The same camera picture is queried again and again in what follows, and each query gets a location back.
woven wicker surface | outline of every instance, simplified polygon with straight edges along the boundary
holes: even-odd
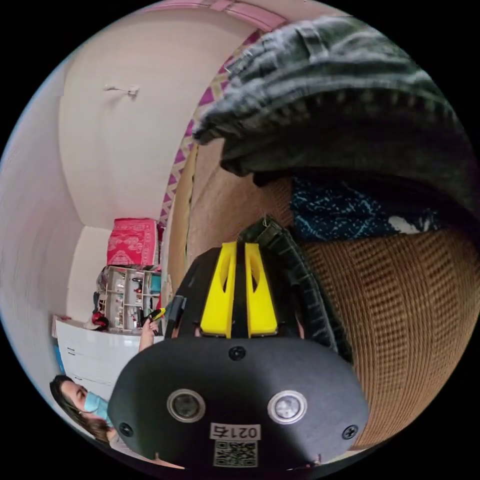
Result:
[[[220,152],[219,142],[198,151],[192,259],[234,240],[264,213],[292,222],[288,180],[257,188],[220,170]],[[453,230],[303,247],[353,347],[370,406],[354,448],[368,448],[410,424],[460,360],[480,312],[479,256]]]

gray cloth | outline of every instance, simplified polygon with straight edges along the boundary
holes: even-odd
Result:
[[[225,170],[403,177],[480,218],[477,160],[451,105],[374,28],[352,17],[291,24],[264,35],[228,69],[223,97],[193,131],[201,144],[225,139]]]

yellow bracket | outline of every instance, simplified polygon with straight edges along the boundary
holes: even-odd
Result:
[[[231,338],[237,243],[224,243],[211,280],[200,330],[205,335]]]
[[[274,335],[277,318],[257,243],[245,244],[245,272],[248,336]]]

white wall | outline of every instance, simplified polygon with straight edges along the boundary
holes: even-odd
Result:
[[[59,369],[49,314],[66,311],[67,285],[82,223],[60,161],[58,111],[64,69],[35,94],[0,164],[0,311],[18,360],[51,401]]]
[[[77,322],[92,318],[97,277],[107,264],[111,230],[85,226],[75,248],[68,280],[66,311]]]
[[[158,218],[187,125],[211,80],[254,28],[208,10],[131,15],[76,54],[60,103],[63,169],[82,222]],[[139,85],[136,99],[103,91]]]

shelf unit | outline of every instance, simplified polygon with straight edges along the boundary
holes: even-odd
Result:
[[[108,269],[105,316],[112,330],[135,331],[140,328],[140,309],[145,317],[155,310],[161,292],[152,291],[154,277],[159,277],[156,283],[160,284],[160,272],[116,266]]]

